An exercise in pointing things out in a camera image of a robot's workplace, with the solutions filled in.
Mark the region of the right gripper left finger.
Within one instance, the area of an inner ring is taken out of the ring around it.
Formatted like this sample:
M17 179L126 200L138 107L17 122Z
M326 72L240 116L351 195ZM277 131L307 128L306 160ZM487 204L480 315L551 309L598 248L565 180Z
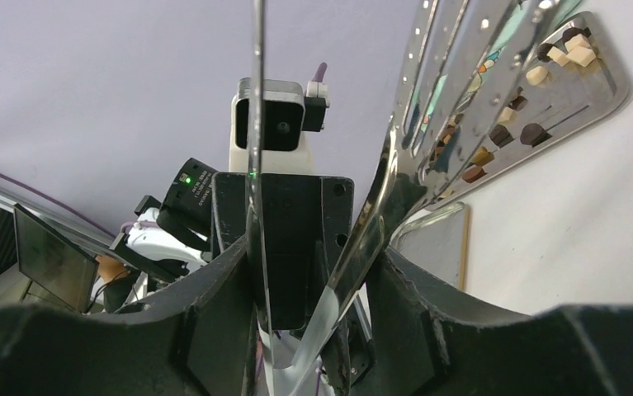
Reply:
M256 323L246 242L116 313L0 305L0 395L240 395Z

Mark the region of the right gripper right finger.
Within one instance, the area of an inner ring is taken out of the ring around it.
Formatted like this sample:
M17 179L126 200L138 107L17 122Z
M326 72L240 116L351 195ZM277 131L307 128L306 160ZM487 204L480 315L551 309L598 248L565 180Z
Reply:
M525 315L391 250L367 289L383 395L633 395L633 305Z

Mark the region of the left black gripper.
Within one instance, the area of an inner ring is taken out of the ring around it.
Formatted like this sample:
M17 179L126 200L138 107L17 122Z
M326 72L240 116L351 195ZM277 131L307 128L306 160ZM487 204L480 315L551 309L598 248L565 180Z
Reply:
M262 212L272 324L278 342L300 339L347 241L354 183L347 177L265 174ZM369 328L355 309L317 360L336 395L371 366Z

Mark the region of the steel serving tongs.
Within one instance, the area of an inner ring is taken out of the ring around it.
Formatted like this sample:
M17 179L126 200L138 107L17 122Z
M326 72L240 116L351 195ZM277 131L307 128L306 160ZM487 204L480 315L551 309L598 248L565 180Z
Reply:
M267 387L302 385L395 230L458 179L554 27L559 1L421 1L371 189L289 366L263 336Z

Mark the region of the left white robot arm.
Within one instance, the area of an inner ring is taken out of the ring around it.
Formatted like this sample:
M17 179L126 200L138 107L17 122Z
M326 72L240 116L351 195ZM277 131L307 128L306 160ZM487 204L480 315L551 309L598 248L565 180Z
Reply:
M146 196L137 220L112 248L150 277L171 283L192 262L211 262L245 230L245 171L219 172L191 158L163 200ZM262 203L273 328L301 337L347 241L353 181L307 171L271 171ZM321 361L338 395L349 395L373 365L366 311L355 303L326 344Z

